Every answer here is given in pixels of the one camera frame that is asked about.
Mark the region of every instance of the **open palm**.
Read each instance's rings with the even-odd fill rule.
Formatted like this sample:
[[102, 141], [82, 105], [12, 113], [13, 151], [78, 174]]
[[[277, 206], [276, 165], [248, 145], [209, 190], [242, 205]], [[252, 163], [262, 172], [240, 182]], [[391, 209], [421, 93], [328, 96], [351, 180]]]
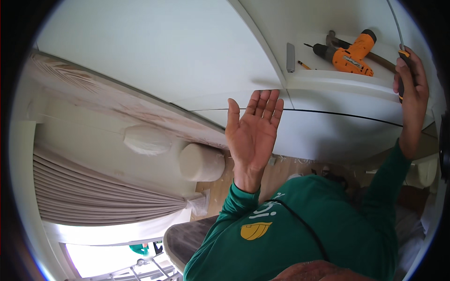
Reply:
[[254, 91], [244, 115], [239, 119], [239, 105], [228, 99], [228, 122], [225, 130], [236, 169], [261, 172], [274, 149], [277, 128], [283, 112], [278, 90]]

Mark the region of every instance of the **green long-sleeve shirt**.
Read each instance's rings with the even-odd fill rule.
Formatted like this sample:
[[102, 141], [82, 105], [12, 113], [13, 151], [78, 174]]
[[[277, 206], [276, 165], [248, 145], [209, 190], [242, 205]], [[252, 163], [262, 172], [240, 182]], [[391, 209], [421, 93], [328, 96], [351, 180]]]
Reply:
[[[315, 231], [330, 262], [377, 279], [391, 280], [397, 261], [395, 210], [411, 162], [398, 141], [375, 174], [358, 212], [342, 186], [309, 175], [287, 181], [272, 196]], [[267, 281], [287, 267], [323, 259], [306, 227], [279, 203], [258, 204], [233, 183], [216, 223], [185, 267], [186, 281]]]
[[132, 249], [135, 253], [146, 255], [149, 250], [149, 246], [144, 247], [142, 244], [130, 245], [130, 249]]

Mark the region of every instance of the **yellow pencil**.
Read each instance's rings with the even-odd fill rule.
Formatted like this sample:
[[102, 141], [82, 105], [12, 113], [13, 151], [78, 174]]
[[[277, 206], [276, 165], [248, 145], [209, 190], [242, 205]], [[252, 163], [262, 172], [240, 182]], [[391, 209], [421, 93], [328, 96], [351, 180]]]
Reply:
[[301, 64], [304, 68], [311, 70], [306, 64], [302, 63], [301, 61], [298, 61], [299, 64]]

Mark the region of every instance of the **orange cordless drill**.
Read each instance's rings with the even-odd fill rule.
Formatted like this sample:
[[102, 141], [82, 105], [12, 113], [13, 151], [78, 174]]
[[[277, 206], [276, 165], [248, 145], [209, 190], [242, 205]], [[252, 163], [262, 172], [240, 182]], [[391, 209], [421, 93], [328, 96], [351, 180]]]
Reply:
[[316, 55], [331, 62], [339, 71], [373, 76], [374, 72], [364, 63], [363, 59], [376, 41], [375, 34], [370, 29], [365, 29], [348, 49], [338, 48], [336, 50], [322, 44], [305, 45], [312, 47]]

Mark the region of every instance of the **black cord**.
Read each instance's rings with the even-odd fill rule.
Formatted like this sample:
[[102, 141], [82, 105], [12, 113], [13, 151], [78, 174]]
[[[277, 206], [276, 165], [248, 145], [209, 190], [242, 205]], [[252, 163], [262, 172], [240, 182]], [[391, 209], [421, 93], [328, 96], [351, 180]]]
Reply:
[[294, 217], [296, 217], [307, 229], [308, 231], [311, 233], [312, 237], [314, 238], [317, 246], [320, 249], [320, 252], [322, 253], [322, 256], [324, 257], [324, 260], [327, 262], [330, 262], [330, 259], [328, 258], [327, 252], [325, 251], [324, 245], [322, 244], [322, 242], [320, 241], [319, 237], [317, 236], [317, 234], [314, 232], [314, 230], [312, 229], [312, 227], [309, 226], [309, 224], [307, 224], [302, 218], [300, 218], [299, 215], [296, 214], [296, 212], [294, 212], [288, 205], [286, 205], [283, 201], [278, 200], [278, 199], [269, 199], [266, 200], [264, 202], [278, 202], [281, 205], [283, 205], [286, 210], [288, 210]]

